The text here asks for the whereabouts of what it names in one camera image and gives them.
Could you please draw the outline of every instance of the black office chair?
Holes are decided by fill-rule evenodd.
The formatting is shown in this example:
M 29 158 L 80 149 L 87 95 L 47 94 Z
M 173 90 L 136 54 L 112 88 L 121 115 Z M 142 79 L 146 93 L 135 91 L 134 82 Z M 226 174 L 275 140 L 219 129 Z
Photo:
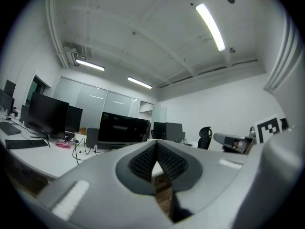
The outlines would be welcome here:
M 207 150 L 210 146 L 212 135 L 210 126 L 202 128 L 199 132 L 200 139 L 198 141 L 198 148 Z

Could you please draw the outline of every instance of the computer monitor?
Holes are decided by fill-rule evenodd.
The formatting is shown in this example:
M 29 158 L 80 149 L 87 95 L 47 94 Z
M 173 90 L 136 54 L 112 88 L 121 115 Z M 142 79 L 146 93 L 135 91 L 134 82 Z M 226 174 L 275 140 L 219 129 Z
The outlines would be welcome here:
M 166 133 L 166 123 L 154 122 L 152 133 L 153 139 L 163 139 L 163 134 Z
M 3 107 L 4 105 L 4 91 L 0 89 L 0 106 Z
M 9 96 L 7 93 L 4 93 L 3 97 L 3 109 L 4 111 L 7 111 L 7 116 L 9 116 L 12 113 L 15 99 Z
M 146 141 L 149 123 L 148 120 L 103 112 L 98 144 L 126 146 Z
M 20 114 L 20 122 L 23 124 L 24 122 L 24 125 L 25 126 L 28 126 L 28 118 L 29 118 L 29 107 L 28 106 L 25 106 L 23 105 L 21 107 L 21 114 Z
M 185 138 L 182 124 L 166 122 L 166 140 L 179 142 Z
M 73 106 L 68 107 L 66 118 L 66 131 L 79 132 L 81 125 L 82 109 Z
M 6 94 L 8 94 L 9 96 L 13 97 L 14 91 L 15 91 L 15 86 L 16 86 L 15 83 L 7 80 L 6 84 L 5 84 L 5 87 L 4 87 L 4 92 Z
M 69 104 L 39 93 L 33 93 L 28 125 L 44 135 L 65 139 L 65 124 Z

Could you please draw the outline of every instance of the white ceiling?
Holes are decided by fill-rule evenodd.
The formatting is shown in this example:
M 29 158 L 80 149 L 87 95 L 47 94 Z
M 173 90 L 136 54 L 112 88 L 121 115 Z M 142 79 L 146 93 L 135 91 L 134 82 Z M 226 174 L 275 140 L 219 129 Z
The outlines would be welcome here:
M 208 7 L 226 48 L 236 50 L 232 63 L 256 57 L 260 0 L 54 0 L 62 44 L 82 45 L 89 61 L 124 67 L 153 86 L 227 65 L 191 3 Z

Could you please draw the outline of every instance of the gray plastic panel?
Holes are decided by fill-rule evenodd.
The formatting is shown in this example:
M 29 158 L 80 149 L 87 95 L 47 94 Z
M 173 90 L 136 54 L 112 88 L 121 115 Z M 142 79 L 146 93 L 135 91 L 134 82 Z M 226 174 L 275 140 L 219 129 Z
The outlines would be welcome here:
M 246 155 L 209 151 L 204 149 L 187 147 L 170 141 L 173 147 L 196 157 L 203 167 L 202 175 L 196 184 L 187 191 L 177 192 L 177 198 L 182 208 L 187 208 L 196 213 L 205 208 L 217 198 L 238 175 L 239 169 L 220 164 L 221 159 L 243 164 Z
M 204 199 L 203 205 L 205 207 L 188 219 L 175 224 L 173 228 L 202 229 L 204 227 L 212 229 L 231 229 L 234 224 L 234 219 L 238 213 L 238 209 L 246 197 L 257 173 L 262 149 L 263 145 L 255 145 L 248 156 L 239 155 L 246 157 L 243 167 L 240 169 L 237 176 L 228 184 L 228 186 L 226 186 L 218 196 L 213 197 L 213 200 L 208 204 L 206 203 L 206 197 L 209 196 L 210 193 L 207 193 L 205 187 L 202 186 L 203 193 L 200 196 L 194 195 L 194 198 L 198 199 L 196 204 L 200 204 L 200 200 Z
M 172 225 L 153 196 L 132 193 L 115 174 L 116 164 L 123 156 L 147 143 L 88 159 L 46 187 L 38 196 L 38 201 L 52 208 L 76 181 L 85 180 L 90 183 L 90 188 L 70 218 L 72 224 L 91 229 L 162 228 Z
M 302 129 L 283 132 L 268 140 L 262 153 L 260 172 L 240 207 L 234 229 L 260 227 L 282 205 L 304 170 L 304 147 Z

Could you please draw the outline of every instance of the white desk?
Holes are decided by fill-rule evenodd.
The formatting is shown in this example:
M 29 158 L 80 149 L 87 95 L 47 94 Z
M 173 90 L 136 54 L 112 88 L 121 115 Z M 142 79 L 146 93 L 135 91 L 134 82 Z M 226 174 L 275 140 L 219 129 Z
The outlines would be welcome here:
M 5 112 L 0 112 L 0 122 L 2 122 L 2 118 L 5 117 Z M 18 119 L 15 119 L 14 122 L 21 125 Z M 25 136 L 29 140 L 35 140 L 35 138 L 30 138 L 30 136 L 35 136 L 34 134 L 29 133 L 26 129 L 23 129 L 22 127 L 18 125 L 14 125 L 17 129 L 21 130 L 21 134 Z M 21 134 L 17 135 L 6 135 L 1 129 L 0 129 L 0 141 L 5 146 L 5 139 L 9 140 L 26 140 Z M 82 138 L 86 139 L 86 136 L 76 134 L 77 140 L 80 142 Z M 18 159 L 22 164 L 30 168 L 31 170 L 47 177 L 47 178 L 53 178 L 57 179 L 61 177 L 66 172 L 72 170 L 77 166 L 77 161 L 72 156 L 72 152 L 74 150 L 74 147 L 71 148 L 62 148 L 55 145 L 56 141 L 49 141 L 50 147 L 34 147 L 34 148 L 25 148 L 25 149 L 13 149 L 9 150 L 9 152 Z M 191 142 L 193 144 L 193 147 L 197 147 L 196 142 Z M 96 154 L 93 152 L 93 150 L 90 151 L 88 155 L 84 152 L 84 142 L 76 148 L 77 151 L 77 158 L 78 159 L 89 159 Z M 152 170 L 152 177 L 156 177 L 158 175 L 163 174 L 163 171 L 157 162 Z

